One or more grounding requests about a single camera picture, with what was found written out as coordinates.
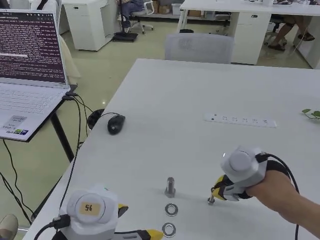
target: metal bolt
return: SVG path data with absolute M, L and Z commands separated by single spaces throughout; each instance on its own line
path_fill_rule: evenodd
M 212 195 L 208 198 L 208 204 L 209 204 L 209 205 L 213 205 L 213 204 L 215 203 L 215 201 L 216 201 L 216 200 L 215 200 L 215 197 L 212 196 Z
M 168 177 L 164 194 L 170 199 L 175 197 L 176 189 L 175 189 L 175 179 L 173 177 Z
M 215 203 L 215 197 L 212 195 L 212 193 L 214 192 L 214 188 L 211 188 L 211 195 L 210 195 L 210 197 L 208 198 L 208 204 L 209 205 L 213 205 L 214 203 Z

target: white drawer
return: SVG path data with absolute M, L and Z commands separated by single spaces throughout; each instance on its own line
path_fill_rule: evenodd
M 255 25 L 259 23 L 263 23 L 266 21 L 270 21 L 271 14 L 270 13 L 247 13 L 240 12 L 238 18 L 238 25 Z
M 88 5 L 64 5 L 67 16 L 89 16 Z

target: sandal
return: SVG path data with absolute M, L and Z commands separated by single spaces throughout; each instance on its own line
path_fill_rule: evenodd
M 299 39 L 302 39 L 302 36 L 303 36 L 302 34 L 299 34 L 299 35 L 298 35 L 298 38 L 299 38 Z M 307 33 L 304 35 L 304 37 L 303 37 L 302 40 L 305 41 L 305 42 L 310 42 L 310 41 L 315 40 L 315 37 L 312 36 L 309 32 L 307 32 Z
M 277 44 L 277 45 L 269 45 L 268 48 L 270 49 L 274 49 L 274 50 L 277 50 L 277 51 L 281 51 L 281 52 L 284 52 L 286 49 L 284 47 L 282 47 L 280 44 Z

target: power strip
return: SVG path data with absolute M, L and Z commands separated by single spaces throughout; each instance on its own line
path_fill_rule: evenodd
M 239 117 L 239 116 L 229 116 L 225 114 L 218 113 L 205 113 L 203 119 L 207 122 L 216 122 L 224 124 L 239 124 L 254 127 L 267 127 L 276 128 L 277 124 L 274 120 L 265 118 L 255 118 L 255 117 Z

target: laptop keyboard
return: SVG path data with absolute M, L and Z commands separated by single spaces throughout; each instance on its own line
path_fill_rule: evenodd
M 0 110 L 44 114 L 46 108 L 48 108 L 61 93 L 62 92 L 50 94 L 0 89 Z

